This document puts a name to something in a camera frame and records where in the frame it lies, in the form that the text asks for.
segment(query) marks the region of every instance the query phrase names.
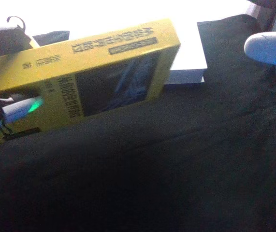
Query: dark picture on book cover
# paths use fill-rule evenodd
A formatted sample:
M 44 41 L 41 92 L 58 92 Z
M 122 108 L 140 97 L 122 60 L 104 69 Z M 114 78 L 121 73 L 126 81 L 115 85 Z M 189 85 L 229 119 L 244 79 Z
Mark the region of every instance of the dark picture on book cover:
M 84 116 L 145 100 L 159 53 L 77 73 Z

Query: yellow book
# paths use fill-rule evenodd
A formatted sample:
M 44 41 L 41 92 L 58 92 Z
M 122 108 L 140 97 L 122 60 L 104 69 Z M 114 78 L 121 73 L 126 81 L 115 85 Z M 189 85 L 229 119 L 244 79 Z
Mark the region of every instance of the yellow book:
M 0 98 L 37 92 L 38 110 L 0 142 L 157 97 L 180 46 L 168 19 L 0 57 Z

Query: green light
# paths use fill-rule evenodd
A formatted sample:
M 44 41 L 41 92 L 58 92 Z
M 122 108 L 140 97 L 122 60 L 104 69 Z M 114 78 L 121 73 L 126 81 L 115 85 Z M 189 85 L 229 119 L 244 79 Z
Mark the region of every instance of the green light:
M 28 113 L 35 111 L 36 109 L 38 109 L 41 105 L 42 105 L 43 101 L 42 100 L 37 100 L 35 101 L 35 103 L 31 106 L 30 110 L 28 111 Z

